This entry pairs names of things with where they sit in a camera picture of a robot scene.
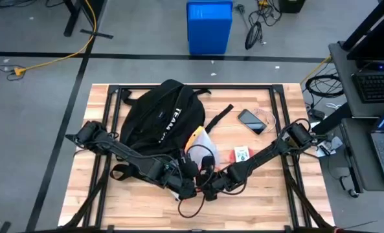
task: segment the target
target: black floor stripe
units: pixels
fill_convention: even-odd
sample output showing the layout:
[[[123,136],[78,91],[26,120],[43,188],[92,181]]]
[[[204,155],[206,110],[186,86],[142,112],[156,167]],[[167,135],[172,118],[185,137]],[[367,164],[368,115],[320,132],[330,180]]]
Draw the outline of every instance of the black floor stripe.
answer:
[[[153,54],[100,54],[94,53],[90,58],[110,58],[127,60],[198,60],[198,61],[277,61],[320,63],[325,58],[292,58],[275,56],[217,56],[217,55],[153,55]]]
[[[65,113],[62,118],[61,126],[58,131],[58,134],[56,136],[54,148],[52,149],[51,156],[49,157],[47,169],[45,170],[45,174],[43,175],[42,183],[39,188],[38,196],[36,197],[34,207],[32,209],[32,213],[30,214],[28,225],[26,227],[27,232],[32,232],[36,228],[36,224],[38,223],[39,216],[42,211],[43,202],[45,201],[45,198],[47,196],[47,192],[49,189],[49,184],[51,183],[52,175],[54,173],[54,169],[56,166],[56,161],[58,160],[60,150],[62,147],[62,142],[65,137],[65,133],[68,128],[69,121],[71,119],[71,115],[74,109],[74,105],[76,102],[76,97],[78,96],[78,92],[81,87],[82,79],[84,77],[85,70],[87,68],[88,60],[89,60],[89,53],[93,49],[93,45],[95,42],[95,38],[92,40],[92,42],[89,44],[87,48],[86,55],[82,59],[80,69],[78,70],[78,74],[75,78],[75,83],[73,86],[73,89],[71,91],[71,95],[68,100],[67,107],[65,109]]]
[[[63,58],[71,55],[67,52],[0,52],[2,57],[28,57],[28,58]],[[85,54],[77,54],[73,58],[83,58]]]
[[[2,57],[61,58],[70,53],[64,52],[0,52]],[[78,54],[74,58],[83,58]],[[298,58],[276,56],[218,56],[218,55],[159,55],[159,54],[108,54],[90,53],[90,58],[127,59],[127,60],[197,60],[197,61],[275,61],[297,63],[320,63],[325,58]]]

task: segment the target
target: yellow extension cord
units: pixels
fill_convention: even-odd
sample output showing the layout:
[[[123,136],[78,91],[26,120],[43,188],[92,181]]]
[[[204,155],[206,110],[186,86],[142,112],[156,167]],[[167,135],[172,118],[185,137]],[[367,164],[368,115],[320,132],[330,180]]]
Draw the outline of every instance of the yellow extension cord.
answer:
[[[302,84],[305,80],[307,80],[315,71],[317,71],[320,67],[321,67],[321,65],[323,65],[324,63],[326,63],[326,62],[328,62],[328,61],[330,61],[330,59],[331,59],[332,57],[331,57],[331,55],[330,56],[328,56],[326,59],[324,59],[314,70],[312,70],[312,72],[310,72],[308,75],[307,75],[307,77],[305,77],[301,82],[300,82],[300,84]]]
[[[95,17],[95,13],[94,13],[94,10],[93,8],[91,7],[91,5],[89,4],[88,0],[85,0],[85,3],[87,3],[87,6],[89,8],[89,10],[91,11],[92,15],[93,15],[93,19],[94,19],[94,29],[93,29],[93,33],[96,32],[96,17]],[[19,67],[16,67],[14,70],[15,70],[15,74],[16,76],[21,76],[25,71],[28,71],[30,69],[35,69],[35,68],[38,68],[38,67],[42,67],[42,66],[46,66],[46,65],[50,65],[52,63],[55,63],[57,61],[62,61],[62,60],[65,60],[67,58],[72,58],[73,56],[81,53],[85,48],[87,48],[87,46],[90,44],[90,42],[93,40],[94,36],[91,35],[91,37],[89,38],[88,42],[78,51],[78,52],[75,52],[74,54],[71,54],[71,55],[68,55],[66,57],[63,57],[63,58],[58,58],[58,59],[55,59],[53,61],[49,61],[49,62],[45,62],[45,63],[41,63],[39,65],[33,65],[31,67],[26,67],[26,68],[19,68]]]

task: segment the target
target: desk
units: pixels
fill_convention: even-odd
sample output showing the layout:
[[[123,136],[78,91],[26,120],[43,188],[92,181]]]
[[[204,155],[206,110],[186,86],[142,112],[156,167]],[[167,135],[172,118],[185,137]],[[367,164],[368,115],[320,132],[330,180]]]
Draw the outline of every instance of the desk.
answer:
[[[343,119],[341,129],[347,147],[349,169],[357,193],[384,191],[384,175],[370,140],[374,119]]]
[[[93,85],[84,123],[88,120],[101,121],[106,102],[108,85]],[[291,121],[307,117],[299,84],[284,84],[284,94]],[[132,98],[140,97],[144,90],[132,90]],[[212,141],[217,145],[221,157],[221,166],[230,163],[230,153],[235,146],[249,146],[259,151],[276,139],[273,129],[263,135],[255,135],[239,123],[237,116],[242,109],[261,107],[271,111],[271,100],[267,90],[259,89],[211,89],[212,94],[199,95],[206,111],[207,124],[229,104],[234,109],[227,114],[210,132]],[[119,110],[117,131],[120,130],[129,106],[122,105]],[[282,108],[278,105],[279,119],[283,120]],[[90,152],[81,152],[74,158],[68,188],[63,202],[59,225],[63,225],[79,209],[87,197],[91,171],[95,156]],[[117,164],[112,159],[111,167]],[[308,199],[321,216],[331,225],[333,217],[328,202],[319,161],[310,157],[301,157],[300,170]],[[201,195],[183,202],[184,214],[193,214],[200,205]],[[302,213],[298,205],[298,217],[302,225]],[[96,213],[97,204],[92,213]],[[206,202],[201,212],[192,219],[184,219],[177,213],[177,202],[168,190],[130,178],[124,182],[110,179],[107,185],[102,227],[115,225],[117,229],[205,229],[205,230],[282,230],[291,225],[286,186],[282,173],[280,157],[276,157],[255,170],[248,180],[246,190],[237,196],[218,195],[218,199]]]
[[[325,134],[341,123],[343,118],[377,118],[384,113],[384,103],[362,103],[356,87],[352,81],[352,74],[358,71],[356,63],[347,59],[347,51],[344,51],[338,43],[328,46],[332,59],[343,85],[347,103],[332,113],[326,120],[315,126],[313,131],[317,134]]]

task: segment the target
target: black backpack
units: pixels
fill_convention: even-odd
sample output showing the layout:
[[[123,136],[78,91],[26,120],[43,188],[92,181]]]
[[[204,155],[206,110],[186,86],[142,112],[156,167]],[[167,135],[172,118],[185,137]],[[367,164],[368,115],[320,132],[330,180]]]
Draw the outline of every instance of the black backpack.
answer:
[[[124,103],[131,109],[121,127],[120,142],[140,154],[167,154],[178,159],[193,132],[205,122],[205,108],[198,99],[199,94],[209,93],[208,89],[194,91],[190,86],[175,80],[167,80],[148,91],[139,99],[129,99],[131,91],[121,93]],[[205,128],[209,132],[231,109],[229,105],[215,116]],[[122,172],[119,178],[113,171]],[[130,176],[137,178],[134,166],[119,164],[111,171],[114,179],[123,180]]]

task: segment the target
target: monitor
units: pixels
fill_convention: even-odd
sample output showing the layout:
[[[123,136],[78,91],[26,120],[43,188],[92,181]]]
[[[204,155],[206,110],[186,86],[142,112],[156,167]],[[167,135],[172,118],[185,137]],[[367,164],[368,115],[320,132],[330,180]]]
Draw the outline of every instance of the monitor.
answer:
[[[384,19],[347,55],[349,60],[384,60]]]

